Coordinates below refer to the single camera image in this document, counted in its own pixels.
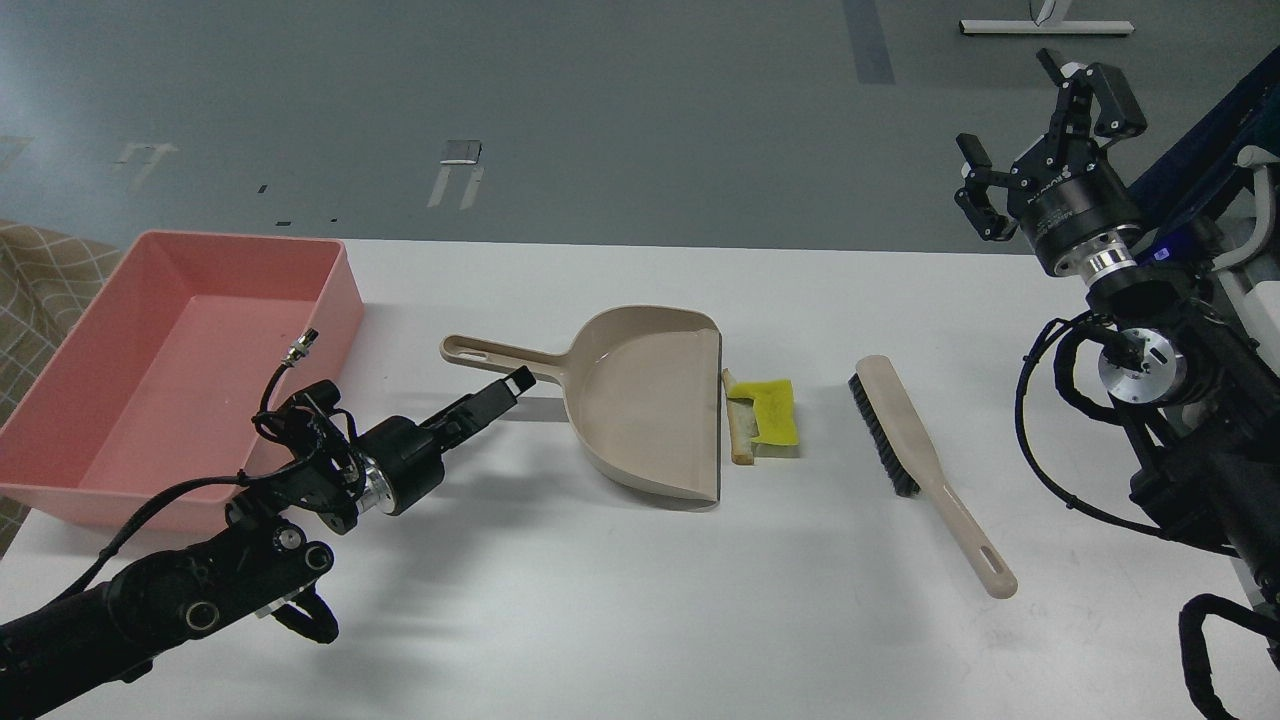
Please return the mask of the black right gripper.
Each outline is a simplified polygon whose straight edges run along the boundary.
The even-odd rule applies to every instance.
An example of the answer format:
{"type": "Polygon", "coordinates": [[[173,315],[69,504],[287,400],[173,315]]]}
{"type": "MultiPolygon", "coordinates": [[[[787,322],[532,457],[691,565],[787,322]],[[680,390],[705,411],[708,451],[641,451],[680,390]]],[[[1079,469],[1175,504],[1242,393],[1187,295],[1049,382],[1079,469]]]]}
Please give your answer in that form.
{"type": "Polygon", "coordinates": [[[983,241],[1007,242],[1016,224],[1043,272],[1065,277],[1082,256],[1111,243],[1132,249],[1143,236],[1142,210],[1105,151],[1143,135],[1149,122],[1120,68],[1069,61],[1050,47],[1036,58],[1059,90],[1048,129],[1012,164],[1014,187],[975,135],[957,135],[964,184],[954,199],[983,241]],[[992,187],[1012,187],[1012,219],[991,202],[992,187]]]}

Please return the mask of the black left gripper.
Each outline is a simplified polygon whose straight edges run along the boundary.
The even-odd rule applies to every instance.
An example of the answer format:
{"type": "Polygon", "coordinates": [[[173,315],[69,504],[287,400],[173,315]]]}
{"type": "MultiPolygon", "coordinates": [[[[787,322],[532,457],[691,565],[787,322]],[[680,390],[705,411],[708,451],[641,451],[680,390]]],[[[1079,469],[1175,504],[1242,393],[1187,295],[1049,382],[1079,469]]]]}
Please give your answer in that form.
{"type": "Polygon", "coordinates": [[[443,451],[472,438],[518,404],[538,379],[520,366],[475,393],[468,393],[425,421],[390,416],[358,437],[358,450],[378,469],[378,507],[399,516],[444,479],[443,451]]]}

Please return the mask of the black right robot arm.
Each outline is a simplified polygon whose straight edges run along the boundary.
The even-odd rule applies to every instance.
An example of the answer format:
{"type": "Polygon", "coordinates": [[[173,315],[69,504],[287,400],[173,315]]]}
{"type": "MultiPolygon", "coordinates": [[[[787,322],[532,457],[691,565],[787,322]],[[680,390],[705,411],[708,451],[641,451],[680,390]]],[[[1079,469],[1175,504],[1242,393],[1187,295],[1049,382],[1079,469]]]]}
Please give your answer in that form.
{"type": "Polygon", "coordinates": [[[1260,598],[1216,594],[1179,615],[1181,671],[1207,719],[1213,688],[1203,625],[1221,618],[1277,655],[1277,54],[1268,54],[1138,179],[1108,160],[1148,126],[1117,67],[1037,54],[1056,101],[1010,168],[957,136],[954,199],[978,236],[1027,237],[1047,275],[1078,275],[1087,310],[1051,320],[1024,357],[1014,421],[1024,459],[1068,507],[1143,536],[1239,559],[1260,598]],[[1059,396],[1124,430],[1139,464],[1124,520],[1052,480],[1027,439],[1024,400],[1046,354],[1059,396]]]}

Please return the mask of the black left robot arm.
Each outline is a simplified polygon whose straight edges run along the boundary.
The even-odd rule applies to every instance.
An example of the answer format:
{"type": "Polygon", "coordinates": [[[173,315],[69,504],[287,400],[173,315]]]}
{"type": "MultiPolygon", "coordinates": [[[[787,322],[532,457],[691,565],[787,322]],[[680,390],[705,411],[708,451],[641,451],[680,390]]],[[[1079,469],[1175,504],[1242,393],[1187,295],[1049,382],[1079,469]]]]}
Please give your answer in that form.
{"type": "Polygon", "coordinates": [[[260,475],[184,480],[148,498],[95,562],[45,606],[3,625],[3,716],[35,719],[113,682],[150,673],[161,653],[251,615],[329,644],[339,635],[317,580],[335,564],[332,547],[285,518],[314,514],[337,534],[362,514],[398,516],[444,479],[444,456],[513,409],[536,378],[518,365],[424,421],[389,416],[358,433],[332,380],[261,404],[256,432],[291,460],[260,475]],[[236,489],[224,528],[182,550],[138,559],[108,580],[99,574],[150,520],[196,489],[236,489]]]}

